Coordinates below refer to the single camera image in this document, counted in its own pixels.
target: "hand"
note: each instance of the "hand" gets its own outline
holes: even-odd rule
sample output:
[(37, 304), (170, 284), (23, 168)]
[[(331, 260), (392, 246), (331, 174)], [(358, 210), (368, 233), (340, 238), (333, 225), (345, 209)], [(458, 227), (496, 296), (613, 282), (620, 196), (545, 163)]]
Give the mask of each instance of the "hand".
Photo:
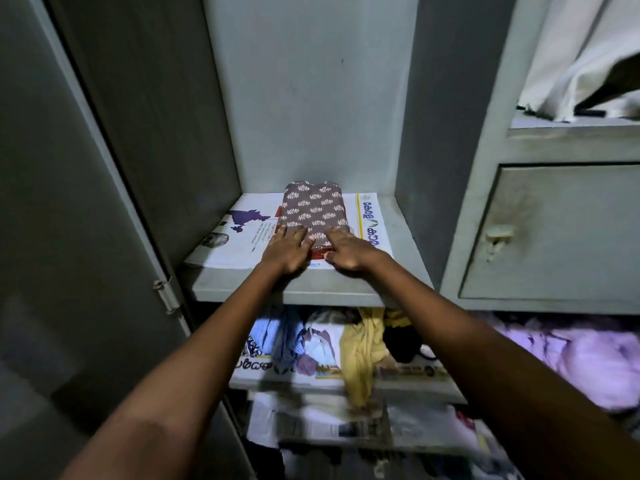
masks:
[(339, 269), (364, 271), (373, 260), (388, 255), (376, 249), (371, 243), (343, 229), (332, 228), (324, 233), (334, 249), (325, 253), (324, 259)]
[(290, 274), (308, 261), (309, 250), (315, 238), (307, 235), (307, 228), (279, 227), (262, 254), (261, 263), (277, 267), (279, 272)]

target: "person's right arm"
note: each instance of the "person's right arm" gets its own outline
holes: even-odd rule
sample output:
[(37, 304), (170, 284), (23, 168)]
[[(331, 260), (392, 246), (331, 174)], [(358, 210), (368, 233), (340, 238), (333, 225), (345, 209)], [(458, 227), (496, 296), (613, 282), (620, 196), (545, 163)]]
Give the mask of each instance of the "person's right arm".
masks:
[(527, 480), (640, 478), (640, 445), (537, 358), (368, 242), (327, 236), (325, 259), (388, 290)]

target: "yellow stripe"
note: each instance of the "yellow stripe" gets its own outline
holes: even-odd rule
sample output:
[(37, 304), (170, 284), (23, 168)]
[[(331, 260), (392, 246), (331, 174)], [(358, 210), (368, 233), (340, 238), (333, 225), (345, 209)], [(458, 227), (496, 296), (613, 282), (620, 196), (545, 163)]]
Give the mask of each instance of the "yellow stripe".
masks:
[(360, 212), (360, 194), (356, 194), (356, 202), (358, 204), (358, 227), (360, 229), (360, 238), (364, 239), (364, 233), (362, 231), (362, 213)]

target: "person's left arm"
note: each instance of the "person's left arm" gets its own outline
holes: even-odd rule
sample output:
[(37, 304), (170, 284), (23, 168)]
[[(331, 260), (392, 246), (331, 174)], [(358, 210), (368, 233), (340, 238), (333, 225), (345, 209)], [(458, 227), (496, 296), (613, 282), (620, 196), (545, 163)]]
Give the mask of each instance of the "person's left arm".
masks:
[(299, 269), (307, 229), (280, 228), (242, 285), (145, 377), (64, 471), (61, 480), (181, 479), (275, 282)]

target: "purple map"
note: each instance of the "purple map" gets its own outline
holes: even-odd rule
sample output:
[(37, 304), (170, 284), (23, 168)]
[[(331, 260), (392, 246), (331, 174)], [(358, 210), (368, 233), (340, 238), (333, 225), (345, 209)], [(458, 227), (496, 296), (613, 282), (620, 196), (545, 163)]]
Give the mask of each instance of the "purple map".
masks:
[(263, 216), (256, 209), (253, 210), (229, 210), (227, 212), (234, 220), (235, 226), (231, 227), (236, 232), (242, 232), (242, 227), (251, 221), (265, 221), (270, 216)]

